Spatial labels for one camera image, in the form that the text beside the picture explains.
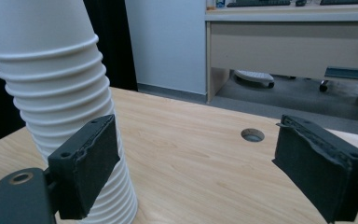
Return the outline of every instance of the desk surface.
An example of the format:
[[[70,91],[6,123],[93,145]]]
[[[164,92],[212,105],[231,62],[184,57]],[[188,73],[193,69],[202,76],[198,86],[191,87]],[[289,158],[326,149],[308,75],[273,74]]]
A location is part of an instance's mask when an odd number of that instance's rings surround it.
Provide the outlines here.
[[[224,7],[207,10],[206,21],[358,21],[358,5],[320,6],[308,1],[304,7]]]
[[[324,223],[271,162],[278,120],[112,90],[139,202],[133,223]],[[243,140],[247,128],[265,140]],[[358,146],[358,135],[334,133]],[[26,129],[0,140],[0,179],[28,167],[44,164]]]

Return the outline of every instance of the chair wheel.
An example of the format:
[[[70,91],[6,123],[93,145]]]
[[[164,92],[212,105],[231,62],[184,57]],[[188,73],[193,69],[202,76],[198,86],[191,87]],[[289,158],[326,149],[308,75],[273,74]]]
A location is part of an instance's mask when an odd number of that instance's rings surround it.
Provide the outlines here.
[[[319,86],[319,91],[321,91],[321,92],[327,91],[327,86],[325,86],[325,85],[320,85],[320,86]]]

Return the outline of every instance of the table hole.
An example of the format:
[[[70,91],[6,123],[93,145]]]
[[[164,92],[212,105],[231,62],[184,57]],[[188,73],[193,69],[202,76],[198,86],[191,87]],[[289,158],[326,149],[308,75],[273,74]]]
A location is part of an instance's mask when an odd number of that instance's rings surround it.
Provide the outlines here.
[[[248,142],[261,142],[264,140],[264,134],[257,129],[244,129],[241,136]]]

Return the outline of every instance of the wooden tabletop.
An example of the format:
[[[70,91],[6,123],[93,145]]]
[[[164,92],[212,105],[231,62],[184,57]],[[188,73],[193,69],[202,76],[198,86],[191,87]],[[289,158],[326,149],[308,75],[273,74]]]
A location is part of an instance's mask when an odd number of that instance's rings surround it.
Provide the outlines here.
[[[271,162],[278,120],[112,92],[139,203],[133,223],[325,223]],[[248,128],[265,139],[243,140]],[[333,133],[358,147],[358,135]],[[0,179],[29,167],[45,165],[26,129],[0,140]]]

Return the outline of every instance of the keyboard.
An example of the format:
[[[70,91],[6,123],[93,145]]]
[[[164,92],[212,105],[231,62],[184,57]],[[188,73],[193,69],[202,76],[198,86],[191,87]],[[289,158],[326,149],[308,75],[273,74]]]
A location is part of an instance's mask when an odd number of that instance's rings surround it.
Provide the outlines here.
[[[358,4],[358,0],[322,0],[321,6],[327,5],[354,5]]]
[[[271,7],[271,6],[289,6],[290,0],[249,0],[238,3],[228,3],[227,7]]]

